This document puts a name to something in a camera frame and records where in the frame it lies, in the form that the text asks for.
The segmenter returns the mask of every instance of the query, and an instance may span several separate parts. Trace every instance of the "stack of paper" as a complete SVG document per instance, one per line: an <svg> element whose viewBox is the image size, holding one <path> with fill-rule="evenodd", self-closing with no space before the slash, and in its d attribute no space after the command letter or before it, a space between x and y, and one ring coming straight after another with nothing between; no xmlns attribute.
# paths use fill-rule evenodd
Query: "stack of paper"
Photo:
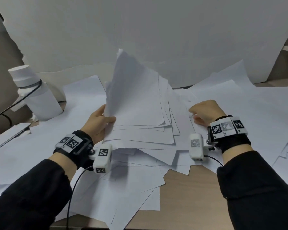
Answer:
<svg viewBox="0 0 288 230"><path fill-rule="evenodd" d="M239 116L254 150L288 181L288 87L257 88L243 62L213 73L188 90L173 90L168 80L120 50L113 80L104 90L92 76L64 87L64 113L31 128L0 148L0 193L9 184L48 158L66 134L80 129L102 104L105 116L116 116L106 128L112 144L111 171L86 171L75 188L71 215L82 214L122 230L139 210L160 210L159 187L169 169L188 175L194 162L188 153L189 135L207 130L193 123L188 108L214 99L228 115ZM98 149L101 142L94 147ZM223 162L219 150L206 154ZM205 158L203 166L216 172L219 163ZM75 174L74 187L83 169ZM65 218L67 207L57 220Z"/></svg>

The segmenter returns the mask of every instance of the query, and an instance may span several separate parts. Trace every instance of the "person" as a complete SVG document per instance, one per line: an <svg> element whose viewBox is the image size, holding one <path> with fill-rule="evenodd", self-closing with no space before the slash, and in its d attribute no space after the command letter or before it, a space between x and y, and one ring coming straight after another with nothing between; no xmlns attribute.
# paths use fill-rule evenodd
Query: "person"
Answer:
<svg viewBox="0 0 288 230"><path fill-rule="evenodd" d="M92 113L80 131L94 144L104 138L107 123L115 121L103 116L104 108ZM189 111L194 122L204 126L226 116L214 100ZM224 166L218 168L217 177L234 229L288 229L288 185L245 143L248 139L227 136L224 142ZM0 196L0 229L49 229L71 198L69 182L78 166L55 152L11 184Z"/></svg>

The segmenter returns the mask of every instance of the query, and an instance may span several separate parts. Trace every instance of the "white cylinder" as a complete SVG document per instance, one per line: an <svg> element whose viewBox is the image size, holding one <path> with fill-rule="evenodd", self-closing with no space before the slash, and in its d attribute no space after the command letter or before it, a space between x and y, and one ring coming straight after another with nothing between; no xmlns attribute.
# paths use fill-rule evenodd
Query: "white cylinder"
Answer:
<svg viewBox="0 0 288 230"><path fill-rule="evenodd" d="M15 84L19 87L18 94L20 96L26 96L39 85L40 78L28 65L19 66L8 71L13 77ZM63 112L45 82L23 101L39 121L47 121Z"/></svg>

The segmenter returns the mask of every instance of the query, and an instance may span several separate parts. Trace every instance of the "wire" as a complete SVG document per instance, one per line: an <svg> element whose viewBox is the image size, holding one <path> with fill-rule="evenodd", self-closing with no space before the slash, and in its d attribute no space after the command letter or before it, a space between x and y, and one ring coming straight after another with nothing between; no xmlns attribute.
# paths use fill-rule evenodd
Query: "wire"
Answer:
<svg viewBox="0 0 288 230"><path fill-rule="evenodd" d="M12 120L11 120L10 117L8 117L8 116L5 115L5 114L1 114L1 115L8 119L8 121L9 121L9 123L10 123L10 127L13 126L13 123L12 123Z"/></svg>
<svg viewBox="0 0 288 230"><path fill-rule="evenodd" d="M215 159L215 158L213 158L213 157L211 157L211 156L204 155L204 157L209 157L209 158L212 158L212 159L216 160L217 162L219 162L217 159Z"/></svg>
<svg viewBox="0 0 288 230"><path fill-rule="evenodd" d="M18 102L15 102L13 105L11 105L11 106L9 106L8 108L6 108L4 111L2 111L2 112L0 113L0 115L3 115L4 112L6 112L7 110L9 110L9 109L11 109L12 107L16 106L18 103L22 102L26 97L28 97L29 95L31 95L35 90L37 90L38 88L40 88L41 85L42 85L42 83L43 83L42 80L40 80L38 86L37 86L34 90L32 90L30 93L28 93L28 94L27 94L26 96L24 96L22 99L20 99Z"/></svg>
<svg viewBox="0 0 288 230"><path fill-rule="evenodd" d="M80 179L80 177L82 176L82 174L84 174L84 172L85 172L86 170L88 170L89 168L92 168L92 167L93 167L93 166L89 166L88 168L86 168L85 170L83 170L83 172L80 174L80 176L78 177L78 179L77 179L77 181L76 181L76 183L75 183L75 185L74 185L74 188L73 188L73 190L72 190L72 195L74 194L74 190L75 190L75 188L76 188L77 182L79 181L79 179ZM69 204L68 204L68 209L67 209L66 230L69 230L69 227L68 227L69 221L68 221L68 219L69 219L69 209L70 209L70 203L71 203L71 202L72 202L72 196L70 197Z"/></svg>

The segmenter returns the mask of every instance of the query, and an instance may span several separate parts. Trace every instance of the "desk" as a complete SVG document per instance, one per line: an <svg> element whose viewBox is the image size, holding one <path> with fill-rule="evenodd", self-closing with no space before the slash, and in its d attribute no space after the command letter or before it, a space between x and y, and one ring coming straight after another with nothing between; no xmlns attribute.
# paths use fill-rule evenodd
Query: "desk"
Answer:
<svg viewBox="0 0 288 230"><path fill-rule="evenodd" d="M191 166L189 175L169 170L160 186L160 211L139 210L126 229L149 230L232 230L226 200L216 174L204 166ZM66 219L52 226L65 226ZM89 217L71 216L69 226L107 228Z"/></svg>

